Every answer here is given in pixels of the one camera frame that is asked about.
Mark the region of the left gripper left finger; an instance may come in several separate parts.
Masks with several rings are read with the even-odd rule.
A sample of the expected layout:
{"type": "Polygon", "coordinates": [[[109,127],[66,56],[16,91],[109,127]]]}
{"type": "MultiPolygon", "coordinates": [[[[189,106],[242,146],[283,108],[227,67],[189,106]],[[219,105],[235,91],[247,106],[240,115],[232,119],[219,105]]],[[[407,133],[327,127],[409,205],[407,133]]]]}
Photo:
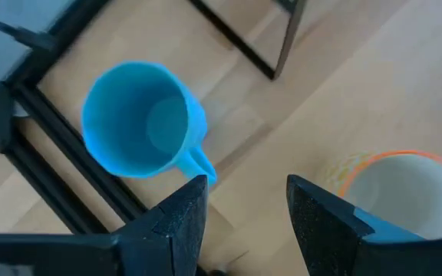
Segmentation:
{"type": "Polygon", "coordinates": [[[0,276],[195,276],[207,199],[196,176],[110,234],[0,234],[0,276]]]}

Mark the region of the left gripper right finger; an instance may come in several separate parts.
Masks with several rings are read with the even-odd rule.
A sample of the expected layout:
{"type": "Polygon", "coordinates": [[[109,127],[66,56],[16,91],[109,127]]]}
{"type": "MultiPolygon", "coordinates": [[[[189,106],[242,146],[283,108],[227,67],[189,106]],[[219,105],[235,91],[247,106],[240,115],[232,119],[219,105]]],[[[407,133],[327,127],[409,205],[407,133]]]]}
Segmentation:
{"type": "Polygon", "coordinates": [[[425,239],[297,175],[292,227],[310,276],[442,276],[442,238],[425,239]]]}

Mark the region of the white mug orange rim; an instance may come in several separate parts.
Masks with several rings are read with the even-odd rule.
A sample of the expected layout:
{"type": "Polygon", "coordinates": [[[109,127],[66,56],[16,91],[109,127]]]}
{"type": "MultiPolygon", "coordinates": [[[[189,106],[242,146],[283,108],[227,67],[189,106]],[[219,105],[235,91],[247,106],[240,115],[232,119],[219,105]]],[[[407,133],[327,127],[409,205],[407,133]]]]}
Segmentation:
{"type": "Polygon", "coordinates": [[[442,238],[442,157],[420,150],[360,152],[328,161],[316,182],[422,238],[442,238]]]}

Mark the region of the blue mug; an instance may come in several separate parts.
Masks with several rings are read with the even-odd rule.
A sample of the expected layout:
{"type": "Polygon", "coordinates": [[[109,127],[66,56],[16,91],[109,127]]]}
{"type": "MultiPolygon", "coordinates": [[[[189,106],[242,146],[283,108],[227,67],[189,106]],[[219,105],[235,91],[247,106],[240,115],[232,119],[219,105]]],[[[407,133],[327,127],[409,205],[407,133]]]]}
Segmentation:
{"type": "Polygon", "coordinates": [[[159,63],[130,61],[102,74],[81,110],[87,151],[110,174],[150,178],[176,167],[188,179],[216,170],[203,152],[206,112],[159,63]]]}

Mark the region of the wooden shelf black legs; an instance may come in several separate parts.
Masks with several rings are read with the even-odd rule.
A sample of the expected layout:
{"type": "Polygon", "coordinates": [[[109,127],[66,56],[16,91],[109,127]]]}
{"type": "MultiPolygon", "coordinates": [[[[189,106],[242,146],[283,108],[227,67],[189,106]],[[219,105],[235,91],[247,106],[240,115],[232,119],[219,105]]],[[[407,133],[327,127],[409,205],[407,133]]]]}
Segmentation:
{"type": "Polygon", "coordinates": [[[239,36],[224,20],[221,19],[203,0],[187,0],[202,16],[207,19],[217,31],[231,42],[243,55],[248,58],[268,79],[276,80],[281,75],[288,59],[296,32],[302,20],[308,0],[273,0],[279,3],[289,15],[282,42],[281,51],[275,68],[272,68],[256,51],[254,51],[241,36],[239,36]]]}

